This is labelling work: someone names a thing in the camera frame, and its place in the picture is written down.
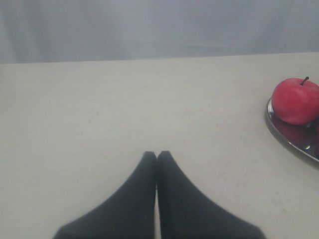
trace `reflective tray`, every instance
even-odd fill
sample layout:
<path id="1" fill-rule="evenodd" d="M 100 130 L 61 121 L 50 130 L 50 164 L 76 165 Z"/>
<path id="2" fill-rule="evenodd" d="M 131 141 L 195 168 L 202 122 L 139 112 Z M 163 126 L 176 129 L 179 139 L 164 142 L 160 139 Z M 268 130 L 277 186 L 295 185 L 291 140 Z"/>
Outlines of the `reflective tray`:
<path id="1" fill-rule="evenodd" d="M 270 132 L 278 140 L 319 162 L 319 136 L 313 124 L 296 126 L 283 122 L 275 116 L 271 99 L 267 102 L 265 117 Z"/>

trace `white curtain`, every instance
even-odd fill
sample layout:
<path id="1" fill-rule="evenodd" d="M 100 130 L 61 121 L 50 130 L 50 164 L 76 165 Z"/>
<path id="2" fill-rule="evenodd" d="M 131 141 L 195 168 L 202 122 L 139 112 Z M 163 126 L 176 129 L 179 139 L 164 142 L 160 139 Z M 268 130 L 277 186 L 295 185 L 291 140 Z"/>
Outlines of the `white curtain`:
<path id="1" fill-rule="evenodd" d="M 0 0 L 0 63 L 305 51 L 318 0 Z"/>

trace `white table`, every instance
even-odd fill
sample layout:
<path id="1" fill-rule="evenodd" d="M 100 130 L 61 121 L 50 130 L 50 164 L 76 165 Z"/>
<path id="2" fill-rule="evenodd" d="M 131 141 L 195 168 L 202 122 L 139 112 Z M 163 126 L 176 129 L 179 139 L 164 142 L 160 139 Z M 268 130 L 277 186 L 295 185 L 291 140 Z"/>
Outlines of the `white table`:
<path id="1" fill-rule="evenodd" d="M 318 167 L 277 142 L 264 109 L 285 78 L 319 82 L 318 63 L 301 53 L 0 65 L 1 239 L 52 238 L 145 150 L 170 150 L 269 239 L 317 239 Z"/>

